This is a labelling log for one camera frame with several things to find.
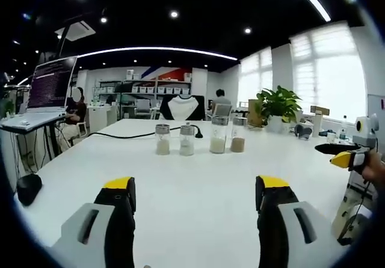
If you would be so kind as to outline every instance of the green leaves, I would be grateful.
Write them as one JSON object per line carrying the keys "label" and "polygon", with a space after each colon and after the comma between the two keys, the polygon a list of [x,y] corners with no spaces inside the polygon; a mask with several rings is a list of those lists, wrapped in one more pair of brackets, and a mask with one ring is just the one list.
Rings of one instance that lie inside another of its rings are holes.
{"label": "green leaves", "polygon": [[295,121],[295,112],[301,110],[297,100],[300,98],[293,92],[281,86],[277,87],[277,91],[263,89],[257,94],[257,102],[254,109],[258,115],[265,118],[272,116],[282,116]]}

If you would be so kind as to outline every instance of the jar lid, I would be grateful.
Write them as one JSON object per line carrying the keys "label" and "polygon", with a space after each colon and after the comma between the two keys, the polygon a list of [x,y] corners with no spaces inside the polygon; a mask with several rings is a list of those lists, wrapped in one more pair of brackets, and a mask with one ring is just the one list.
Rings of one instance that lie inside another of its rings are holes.
{"label": "jar lid", "polygon": [[227,126],[229,123],[229,118],[222,116],[214,116],[211,119],[211,123],[218,126]]}
{"label": "jar lid", "polygon": [[169,134],[170,133],[170,125],[167,124],[157,124],[155,126],[155,133],[157,134]]}
{"label": "jar lid", "polygon": [[235,117],[233,120],[233,125],[236,125],[236,126],[246,126],[246,124],[247,124],[247,118]]}
{"label": "jar lid", "polygon": [[194,134],[194,127],[190,125],[182,125],[180,127],[180,134],[181,135],[193,135]]}

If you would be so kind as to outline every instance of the potted plant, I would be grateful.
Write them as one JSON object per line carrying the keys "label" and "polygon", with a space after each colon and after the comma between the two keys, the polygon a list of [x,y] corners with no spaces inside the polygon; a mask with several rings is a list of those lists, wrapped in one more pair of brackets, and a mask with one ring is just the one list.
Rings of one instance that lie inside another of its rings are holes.
{"label": "potted plant", "polygon": [[293,92],[277,87],[277,91],[263,89],[257,94],[255,111],[267,120],[267,130],[280,133],[282,130],[282,117],[289,123],[296,121],[295,113],[301,109],[297,100],[300,98]]}

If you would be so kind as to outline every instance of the laptop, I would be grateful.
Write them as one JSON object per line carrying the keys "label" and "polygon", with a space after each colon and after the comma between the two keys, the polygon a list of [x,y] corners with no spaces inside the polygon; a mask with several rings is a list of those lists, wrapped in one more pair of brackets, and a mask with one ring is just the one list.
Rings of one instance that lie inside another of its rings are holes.
{"label": "laptop", "polygon": [[26,112],[1,122],[4,130],[28,132],[66,114],[67,93],[77,57],[38,65],[29,91]]}

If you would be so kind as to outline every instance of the glass jar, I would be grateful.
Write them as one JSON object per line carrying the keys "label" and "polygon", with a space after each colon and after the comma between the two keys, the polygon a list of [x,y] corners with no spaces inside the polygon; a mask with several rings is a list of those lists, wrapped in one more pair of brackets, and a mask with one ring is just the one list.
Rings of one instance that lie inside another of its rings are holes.
{"label": "glass jar", "polygon": [[158,124],[155,126],[156,153],[158,155],[170,154],[170,126]]}
{"label": "glass jar", "polygon": [[179,154],[182,156],[191,156],[194,154],[194,127],[183,125],[180,127],[180,149]]}
{"label": "glass jar", "polygon": [[245,150],[246,123],[247,118],[234,118],[233,130],[231,133],[231,152],[243,153],[243,151]]}
{"label": "glass jar", "polygon": [[211,120],[210,152],[223,154],[226,146],[228,117],[214,116]]}

